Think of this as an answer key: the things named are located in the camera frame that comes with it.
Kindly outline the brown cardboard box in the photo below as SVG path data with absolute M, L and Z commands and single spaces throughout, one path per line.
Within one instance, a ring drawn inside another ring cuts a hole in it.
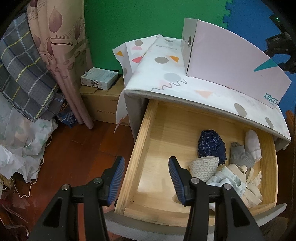
M 122 76 L 109 90 L 82 85 L 80 94 L 90 117 L 95 121 L 116 124 L 117 103 L 123 88 Z

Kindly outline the white sock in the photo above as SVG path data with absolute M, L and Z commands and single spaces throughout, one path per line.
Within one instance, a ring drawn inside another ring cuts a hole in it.
M 245 150 L 254 158 L 256 163 L 262 158 L 259 138 L 254 130 L 248 130 L 245 134 Z

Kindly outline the small teal white box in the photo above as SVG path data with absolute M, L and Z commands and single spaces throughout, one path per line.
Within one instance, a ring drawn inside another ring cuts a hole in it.
M 93 67 L 81 76 L 81 84 L 109 90 L 118 78 L 118 72 Z

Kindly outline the grey sock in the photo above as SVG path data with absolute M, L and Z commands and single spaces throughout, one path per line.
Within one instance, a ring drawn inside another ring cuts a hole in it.
M 255 165 L 255 159 L 245 150 L 244 145 L 241 145 L 238 142 L 232 142 L 229 163 L 238 166 L 245 165 L 247 168 L 253 168 Z

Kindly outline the wooden drawer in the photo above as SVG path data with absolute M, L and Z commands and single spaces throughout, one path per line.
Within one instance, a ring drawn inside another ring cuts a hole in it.
M 229 149 L 244 143 L 250 125 L 185 105 L 150 100 L 120 190 L 116 214 L 145 222 L 186 226 L 190 209 L 177 201 L 168 160 L 187 168 L 197 158 L 203 130 L 215 130 Z

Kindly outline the white patterned nightstand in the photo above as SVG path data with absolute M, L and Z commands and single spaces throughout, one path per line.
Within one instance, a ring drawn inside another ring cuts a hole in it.
M 125 42 L 113 49 L 122 66 L 124 90 L 116 110 L 116 123 L 128 118 L 137 137 L 147 99 L 175 102 L 201 108 L 242 121 L 273 135 L 277 150 L 291 141 L 280 108 L 243 93 L 185 73 L 180 39 L 154 35 Z

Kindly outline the grey plaid cloth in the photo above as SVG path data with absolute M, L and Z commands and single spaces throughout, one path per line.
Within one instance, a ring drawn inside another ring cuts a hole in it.
M 1 92 L 31 121 L 51 120 L 64 101 L 36 48 L 26 13 L 18 15 L 1 38 Z

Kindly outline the navy lace underwear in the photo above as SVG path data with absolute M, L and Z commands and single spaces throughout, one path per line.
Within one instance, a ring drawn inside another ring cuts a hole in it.
M 218 165 L 224 165 L 227 160 L 226 145 L 215 130 L 201 131 L 197 153 L 200 158 L 209 156 L 218 157 Z

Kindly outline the pink leaf curtain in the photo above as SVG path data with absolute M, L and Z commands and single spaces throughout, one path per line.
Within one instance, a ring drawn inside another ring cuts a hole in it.
M 81 76 L 91 68 L 83 1 L 30 1 L 28 21 L 35 45 L 79 124 L 93 128 L 80 95 Z

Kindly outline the pink XINCCI shoe box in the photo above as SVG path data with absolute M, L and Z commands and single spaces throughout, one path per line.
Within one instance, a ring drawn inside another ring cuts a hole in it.
M 267 54 L 212 23 L 185 18 L 181 50 L 187 76 L 234 89 L 270 108 L 279 105 L 291 84 Z

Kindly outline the beige bra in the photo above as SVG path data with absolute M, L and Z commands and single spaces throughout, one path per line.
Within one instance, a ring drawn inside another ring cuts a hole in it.
M 230 164 L 227 168 L 235 175 L 236 183 L 240 188 L 237 193 L 247 208 L 259 205 L 262 202 L 262 195 L 258 188 L 261 182 L 261 172 L 252 181 L 254 174 L 252 167 L 248 168 L 246 165 Z

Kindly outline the white hexagon patterned underwear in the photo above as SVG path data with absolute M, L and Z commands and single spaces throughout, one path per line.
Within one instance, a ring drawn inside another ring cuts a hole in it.
M 189 164 L 189 170 L 192 177 L 207 182 L 218 168 L 219 158 L 214 156 L 202 157 L 192 161 Z

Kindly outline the pale blue underwear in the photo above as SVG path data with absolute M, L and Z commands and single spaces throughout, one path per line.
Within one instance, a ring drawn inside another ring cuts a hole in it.
M 242 169 L 240 166 L 236 164 L 230 164 L 228 166 L 223 167 L 221 170 L 218 170 L 214 176 L 212 176 L 207 182 L 207 185 L 222 187 L 224 184 L 229 184 L 233 187 L 233 189 L 237 192 L 237 194 L 241 197 L 243 196 L 246 188 L 246 166 L 243 166 Z

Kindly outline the white floral bedsheet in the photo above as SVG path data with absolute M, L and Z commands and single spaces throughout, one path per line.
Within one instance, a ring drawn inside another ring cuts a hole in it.
M 28 120 L 1 94 L 1 191 L 11 188 L 15 173 L 26 183 L 37 180 L 46 142 L 57 127 L 53 119 Z

